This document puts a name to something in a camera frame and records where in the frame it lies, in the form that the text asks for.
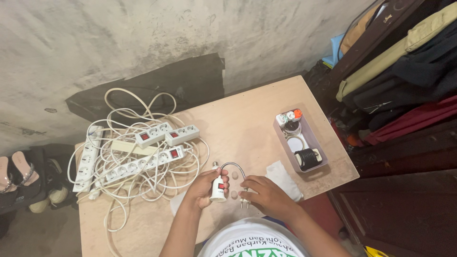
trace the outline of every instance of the black cable coil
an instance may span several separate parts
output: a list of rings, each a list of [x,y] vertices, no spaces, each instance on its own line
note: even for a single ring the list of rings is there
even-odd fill
[[[296,151],[294,154],[298,154],[300,159],[302,159],[302,165],[300,166],[300,170],[302,171],[316,167],[320,163],[317,160],[316,153],[311,148]]]

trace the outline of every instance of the wooden table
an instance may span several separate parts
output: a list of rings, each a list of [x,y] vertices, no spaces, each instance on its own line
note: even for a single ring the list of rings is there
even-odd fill
[[[273,129],[278,113],[300,108],[309,122],[329,164],[305,174],[293,171],[292,165]],[[211,169],[213,161],[223,164],[233,161],[246,175],[266,174],[266,167],[281,160],[292,179],[297,183],[304,198],[324,193],[359,177],[348,154],[333,132],[324,113],[301,76],[282,80],[234,96],[229,96],[175,114],[186,124],[200,129],[200,136],[211,148],[211,155],[203,170]],[[205,146],[199,144],[206,152]],[[227,166],[231,174],[238,171]],[[231,179],[230,190],[241,190],[237,180]],[[111,198],[102,195],[95,201],[84,199],[80,204],[81,244],[83,256],[112,256],[106,245],[103,218]],[[251,205],[241,209],[239,199],[228,197],[225,203],[213,203],[204,209],[198,228],[197,242],[211,237],[225,225],[246,217],[262,217]],[[121,256],[158,256],[173,221],[170,204],[163,198],[147,202],[140,197],[130,204],[126,226],[111,233]],[[114,212],[111,227],[118,228],[123,222],[121,209]]]

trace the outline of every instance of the red fabric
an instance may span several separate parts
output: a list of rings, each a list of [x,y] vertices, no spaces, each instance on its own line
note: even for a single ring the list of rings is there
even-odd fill
[[[370,133],[365,138],[365,141],[376,145],[425,128],[456,113],[457,96],[450,97],[441,102],[427,103]]]

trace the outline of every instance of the electrical outlet socket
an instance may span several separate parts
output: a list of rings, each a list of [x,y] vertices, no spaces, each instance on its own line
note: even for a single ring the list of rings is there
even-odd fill
[[[96,140],[103,137],[103,131],[95,132],[96,130],[103,129],[102,126],[91,126],[89,128],[89,138],[92,143],[98,147],[101,145],[101,140]],[[92,182],[93,170],[95,166],[95,159],[97,159],[99,149],[89,143],[89,139],[86,139],[86,144],[83,146],[81,153],[81,160],[78,165],[78,171],[76,172],[75,185],[73,186],[73,192],[80,192],[84,187]]]
[[[135,139],[137,144],[141,149],[144,149],[154,143],[157,143],[165,139],[165,133],[172,131],[173,128],[168,124],[168,122],[160,123],[152,128],[149,128],[145,131],[137,133]]]
[[[168,145],[175,146],[197,138],[199,135],[198,128],[195,125],[189,125],[165,133],[165,141]]]
[[[146,161],[149,159],[149,156],[128,162],[126,164],[122,164],[119,167],[116,167],[112,171],[108,172],[108,174],[106,175],[106,181],[108,181],[108,183],[111,183],[118,179],[135,175],[143,167],[143,171],[150,170],[152,168],[155,168],[157,164],[159,164],[160,166],[168,162],[179,160],[184,156],[184,147],[182,145],[179,145],[155,154],[152,158],[150,158],[148,162]]]

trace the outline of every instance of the black cable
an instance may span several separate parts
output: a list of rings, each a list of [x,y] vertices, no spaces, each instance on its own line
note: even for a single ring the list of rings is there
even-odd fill
[[[375,0],[372,4],[370,4],[370,6],[368,6],[363,12],[361,12],[359,14],[359,16],[357,16],[350,24],[349,24],[349,27],[347,27],[347,30],[346,32],[344,33],[344,36],[343,38],[341,39],[340,41],[340,46],[338,47],[338,52],[336,53],[336,57],[338,58],[338,61],[340,61],[340,51],[341,51],[341,44],[343,43],[343,40],[344,38],[346,37],[346,34],[349,32],[349,30],[351,29],[351,26],[352,24],[360,17],[362,16],[362,14],[364,14],[368,9],[370,9],[374,4],[376,4],[378,2],[378,0]]]
[[[296,154],[298,154],[302,160],[302,164],[300,166],[300,170],[302,171],[316,167],[320,163],[320,161],[317,160],[316,153],[311,148],[296,151],[294,155]]]

